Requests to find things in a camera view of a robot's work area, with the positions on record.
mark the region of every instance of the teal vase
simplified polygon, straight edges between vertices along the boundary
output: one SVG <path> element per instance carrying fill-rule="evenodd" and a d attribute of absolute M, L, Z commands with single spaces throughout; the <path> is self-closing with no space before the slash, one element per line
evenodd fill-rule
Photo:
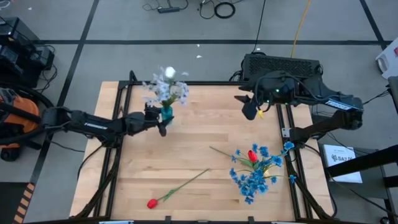
<path fill-rule="evenodd" d="M 166 119 L 169 119 L 173 116 L 173 108 L 171 106 L 169 106 L 168 108 L 163 107 L 161 112 L 162 112 L 162 120 L 163 121 Z"/>

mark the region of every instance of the red flower petal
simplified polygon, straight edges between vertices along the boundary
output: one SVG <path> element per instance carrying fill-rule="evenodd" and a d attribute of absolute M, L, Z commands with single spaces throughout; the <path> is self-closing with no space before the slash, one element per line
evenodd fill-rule
<path fill-rule="evenodd" d="M 250 161 L 257 162 L 257 160 L 258 160 L 257 155 L 252 150 L 249 150 L 248 156 L 249 156 Z"/>
<path fill-rule="evenodd" d="M 153 209 L 154 207 L 156 207 L 156 205 L 157 205 L 157 200 L 156 199 L 150 199 L 148 204 L 147 204 L 147 207 L 149 209 Z"/>

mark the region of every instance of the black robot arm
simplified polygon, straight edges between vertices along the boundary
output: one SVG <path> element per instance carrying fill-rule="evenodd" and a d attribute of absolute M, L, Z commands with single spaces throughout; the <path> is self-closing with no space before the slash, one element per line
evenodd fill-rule
<path fill-rule="evenodd" d="M 235 96 L 244 103 L 242 112 L 253 120 L 263 103 L 271 105 L 324 104 L 338 109 L 334 115 L 322 122 L 306 128 L 292 128 L 285 134 L 295 144 L 303 144 L 312 136 L 327 133 L 335 129 L 358 129 L 362 126 L 363 104 L 361 99 L 344 95 L 326 87 L 322 76 L 312 75 L 308 78 L 295 77 L 288 72 L 263 70 L 253 75 L 249 81 L 239 87 L 240 90 L 253 92 L 253 97 Z"/>
<path fill-rule="evenodd" d="M 65 107 L 44 110 L 42 126 L 47 131 L 73 131 L 89 138 L 97 138 L 112 147 L 118 138 L 133 136 L 149 128 L 158 127 L 161 136 L 166 135 L 166 125 L 173 119 L 159 121 L 160 108 L 145 105 L 145 113 L 133 112 L 125 117 L 110 120 Z"/>

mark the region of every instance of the wooden table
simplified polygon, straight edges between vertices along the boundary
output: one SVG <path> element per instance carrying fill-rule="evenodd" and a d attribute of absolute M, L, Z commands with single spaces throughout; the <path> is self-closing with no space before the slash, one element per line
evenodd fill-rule
<path fill-rule="evenodd" d="M 117 82 L 103 82 L 95 115 L 111 119 L 117 87 Z M 142 97 L 152 94 L 133 86 L 130 112 L 142 111 Z M 171 216 L 172 220 L 247 221 L 252 216 L 255 221 L 294 221 L 287 178 L 270 184 L 268 193 L 257 195 L 255 202 L 248 205 L 229 176 L 231 167 L 239 170 L 243 166 L 209 148 L 233 154 L 236 149 L 247 152 L 255 142 L 268 146 L 271 154 L 279 154 L 282 140 L 275 107 L 265 113 L 264 119 L 248 121 L 241 112 L 242 104 L 233 98 L 243 94 L 247 93 L 236 86 L 190 86 L 188 105 L 173 105 L 175 119 L 167 127 L 165 138 L 155 128 L 125 137 L 111 218 L 164 220 Z M 296 126 L 312 123 L 308 106 L 294 108 L 293 114 Z M 88 140 L 85 156 L 99 144 L 98 140 Z M 315 140 L 307 144 L 318 149 Z M 76 215 L 97 190 L 104 152 L 98 152 L 81 170 L 70 215 Z M 332 214 L 321 159 L 308 149 L 302 149 L 301 154 L 309 191 Z M 146 207 L 151 198 L 161 197 L 207 168 L 211 170 L 166 202 L 153 210 Z M 271 175 L 286 177 L 286 168 L 273 167 Z M 302 194 L 296 189 L 304 217 Z M 104 193 L 104 200 L 107 197 L 108 193 Z"/>

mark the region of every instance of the yellow cable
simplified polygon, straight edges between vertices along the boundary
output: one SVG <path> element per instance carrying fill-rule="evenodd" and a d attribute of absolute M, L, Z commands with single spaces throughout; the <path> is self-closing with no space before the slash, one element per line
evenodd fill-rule
<path fill-rule="evenodd" d="M 304 14 L 303 14 L 303 16 L 301 17 L 300 24 L 298 25 L 298 29 L 297 29 L 297 32 L 296 32 L 296 36 L 294 37 L 293 49 L 292 49 L 292 53 L 290 54 L 290 58 L 292 58 L 292 57 L 294 56 L 294 52 L 295 52 L 295 49 L 296 49 L 297 37 L 299 36 L 299 32 L 300 32 L 301 26 L 302 26 L 303 23 L 304 23 L 305 16 L 307 15 L 308 8 L 310 7 L 310 5 L 311 5 L 311 0 L 308 0 L 307 6 L 305 7 Z"/>

